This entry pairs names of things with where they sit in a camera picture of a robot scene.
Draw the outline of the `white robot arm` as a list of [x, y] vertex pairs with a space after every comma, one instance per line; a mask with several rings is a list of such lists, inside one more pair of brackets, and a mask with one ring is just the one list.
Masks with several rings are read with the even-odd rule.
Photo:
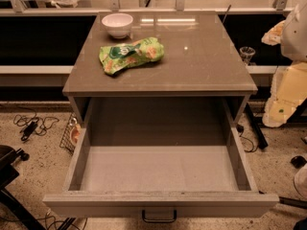
[[307, 99], [307, 0], [301, 0], [261, 41], [271, 46], [279, 44], [281, 54], [292, 61], [273, 75], [271, 96], [262, 118], [266, 127], [281, 127]]

